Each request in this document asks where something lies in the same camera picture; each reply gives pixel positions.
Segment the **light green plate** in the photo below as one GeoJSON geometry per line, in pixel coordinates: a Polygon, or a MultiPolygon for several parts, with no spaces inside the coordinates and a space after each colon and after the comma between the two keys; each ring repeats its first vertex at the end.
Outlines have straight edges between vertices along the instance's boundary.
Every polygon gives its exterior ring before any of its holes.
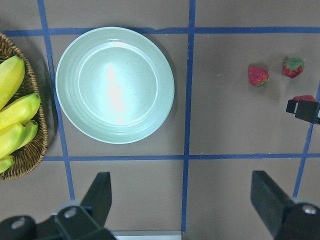
{"type": "Polygon", "coordinates": [[[143,35],[120,27],[97,28],[74,40],[60,59],[55,84],[72,124],[112,144],[154,133],[175,92],[163,53],[143,35]]]}

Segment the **wicker basket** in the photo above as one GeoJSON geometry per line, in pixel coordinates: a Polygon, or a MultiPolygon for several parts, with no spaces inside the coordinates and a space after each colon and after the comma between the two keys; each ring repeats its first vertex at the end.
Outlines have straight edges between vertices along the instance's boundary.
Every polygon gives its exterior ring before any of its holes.
{"type": "MultiPolygon", "coordinates": [[[[36,76],[29,60],[9,37],[0,32],[0,63],[14,55],[24,60],[25,76],[20,88],[9,103],[31,93],[38,93],[40,95],[36,76]]],[[[38,123],[38,133],[30,143],[11,154],[15,158],[15,163],[8,170],[0,173],[1,180],[22,177],[34,170],[43,160],[48,148],[48,126],[43,103],[40,104],[39,110],[33,119],[38,123]]]]}

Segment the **plate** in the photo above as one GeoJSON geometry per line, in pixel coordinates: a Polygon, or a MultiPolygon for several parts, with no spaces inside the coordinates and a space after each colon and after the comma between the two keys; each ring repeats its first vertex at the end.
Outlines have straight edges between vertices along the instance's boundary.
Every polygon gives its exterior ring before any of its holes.
{"type": "Polygon", "coordinates": [[[111,144],[154,133],[167,118],[175,93],[164,54],[143,35],[121,27],[97,28],[75,39],[59,61],[55,81],[71,123],[111,144]]]}

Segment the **banana bunch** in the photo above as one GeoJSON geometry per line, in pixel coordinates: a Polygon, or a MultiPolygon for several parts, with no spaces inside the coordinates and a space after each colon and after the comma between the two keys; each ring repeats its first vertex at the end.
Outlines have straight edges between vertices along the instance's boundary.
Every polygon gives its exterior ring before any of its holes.
{"type": "Polygon", "coordinates": [[[15,163],[15,150],[37,135],[38,123],[32,118],[40,107],[40,96],[31,93],[6,104],[25,77],[25,62],[12,56],[0,64],[0,173],[15,163]]]}

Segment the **woven basket rim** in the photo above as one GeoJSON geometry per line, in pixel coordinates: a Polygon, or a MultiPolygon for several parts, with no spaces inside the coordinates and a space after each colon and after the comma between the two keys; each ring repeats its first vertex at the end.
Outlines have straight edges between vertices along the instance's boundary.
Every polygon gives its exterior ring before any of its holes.
{"type": "MultiPolygon", "coordinates": [[[[8,37],[6,34],[4,34],[1,31],[0,31],[0,44],[4,44],[5,49],[8,49],[8,51],[12,55],[16,55],[19,58],[24,60],[26,71],[25,71],[25,79],[23,80],[23,82],[25,82],[27,80],[28,84],[31,85],[32,91],[34,93],[38,93],[40,95],[40,97],[42,97],[41,93],[39,91],[39,88],[38,88],[38,84],[36,81],[36,75],[34,73],[34,70],[31,66],[30,61],[25,56],[25,54],[22,52],[22,50],[18,46],[16,46],[16,44],[10,39],[10,37],[8,37]]],[[[14,165],[12,165],[8,170],[6,170],[3,173],[0,173],[0,180],[16,179],[16,178],[20,178],[22,176],[25,176],[26,174],[33,171],[42,162],[43,158],[45,157],[45,154],[48,149],[48,144],[49,144],[49,136],[48,136],[48,126],[47,126],[46,117],[45,117],[45,113],[44,113],[43,101],[41,101],[41,103],[40,103],[40,107],[38,109],[36,116],[38,118],[38,133],[37,133],[37,135],[39,135],[41,133],[41,143],[37,143],[38,148],[35,148],[35,149],[33,149],[34,146],[32,144],[27,144],[25,146],[25,148],[23,148],[23,151],[27,151],[26,149],[29,148],[28,153],[29,152],[32,153],[34,151],[35,156],[37,155],[36,159],[32,159],[32,160],[26,159],[25,163],[24,162],[21,163],[19,160],[19,166],[16,165],[16,164],[18,164],[16,161],[16,163],[14,165]]]]}

